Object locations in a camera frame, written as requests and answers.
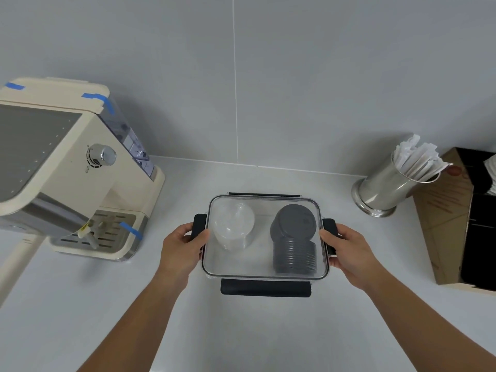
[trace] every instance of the tile grout line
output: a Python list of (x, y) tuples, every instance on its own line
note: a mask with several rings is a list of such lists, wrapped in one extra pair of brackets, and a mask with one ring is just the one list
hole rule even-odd
[(235, 30), (235, 24), (234, 24), (234, 0), (232, 0), (232, 45), (234, 48), (234, 109), (236, 113), (236, 158), (237, 162), (239, 163), (239, 145), (238, 145), (238, 94), (237, 94), (237, 89), (236, 89), (236, 30)]
[(203, 160), (203, 159), (167, 157), (167, 156), (163, 156), (163, 155), (153, 155), (153, 154), (150, 155), (150, 156), (151, 157), (157, 157), (157, 158), (166, 158), (166, 159), (179, 159), (179, 160), (183, 160), (183, 161), (193, 161), (193, 162), (221, 163), (221, 164), (224, 164), (224, 165), (235, 165), (235, 166), (256, 167), (256, 168), (283, 169), (283, 170), (286, 170), (286, 171), (307, 172), (307, 173), (311, 173), (311, 174), (326, 174), (326, 175), (343, 175), (343, 176), (366, 177), (365, 175), (341, 174), (341, 173), (324, 172), (324, 171), (312, 171), (310, 169), (285, 168), (285, 167), (270, 167), (270, 166), (257, 166), (257, 165), (248, 165), (248, 164), (244, 164), (244, 163), (207, 161), (207, 160)]

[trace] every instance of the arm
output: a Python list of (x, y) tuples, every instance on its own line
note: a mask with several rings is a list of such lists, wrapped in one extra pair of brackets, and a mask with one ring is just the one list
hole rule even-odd
[(205, 230), (189, 241), (184, 234), (191, 231), (192, 225), (179, 226), (164, 239), (159, 268), (152, 281), (78, 372), (150, 371), (172, 308), (208, 240)]
[(375, 258), (366, 240), (345, 225), (337, 225), (340, 239), (320, 230), (320, 237), (336, 249), (332, 266), (340, 268), (355, 287), (365, 291), (406, 355), (419, 372), (496, 370), (493, 356), (465, 336)]

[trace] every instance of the silver knob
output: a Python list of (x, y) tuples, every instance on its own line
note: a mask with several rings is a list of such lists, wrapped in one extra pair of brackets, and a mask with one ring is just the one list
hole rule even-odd
[(111, 166), (117, 158), (117, 154), (113, 148), (107, 145), (100, 145), (99, 143), (91, 145), (88, 155), (92, 161), (102, 166)]

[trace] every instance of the drip tray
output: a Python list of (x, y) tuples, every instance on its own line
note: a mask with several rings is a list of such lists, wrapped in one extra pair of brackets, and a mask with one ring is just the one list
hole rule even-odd
[[(96, 251), (115, 253), (121, 250), (127, 241), (129, 231), (119, 224), (125, 222), (132, 227), (135, 221), (136, 216), (133, 214), (98, 210), (88, 222), (99, 245)], [(77, 234), (59, 238), (51, 237), (50, 243), (78, 250), (95, 250), (85, 238), (80, 239)]]

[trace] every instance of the metal cup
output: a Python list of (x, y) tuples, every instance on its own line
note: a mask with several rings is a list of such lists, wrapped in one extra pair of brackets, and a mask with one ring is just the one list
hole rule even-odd
[(396, 205), (410, 197), (419, 185), (436, 181), (440, 174), (429, 181), (416, 181), (403, 175), (389, 156), (371, 175), (360, 179), (351, 188), (351, 197), (365, 213), (376, 218), (388, 217)]

